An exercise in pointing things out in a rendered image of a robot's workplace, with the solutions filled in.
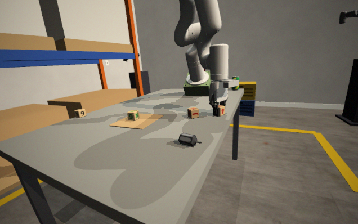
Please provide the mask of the green drink can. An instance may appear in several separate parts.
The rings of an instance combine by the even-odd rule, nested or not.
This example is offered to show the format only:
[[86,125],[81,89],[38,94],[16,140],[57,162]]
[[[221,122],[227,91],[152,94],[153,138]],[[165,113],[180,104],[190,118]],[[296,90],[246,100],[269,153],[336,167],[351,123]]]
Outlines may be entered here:
[[[232,78],[232,79],[239,80],[239,77],[235,77],[235,78]],[[232,90],[234,90],[234,91],[239,90],[239,85],[235,86],[235,87],[232,87]]]

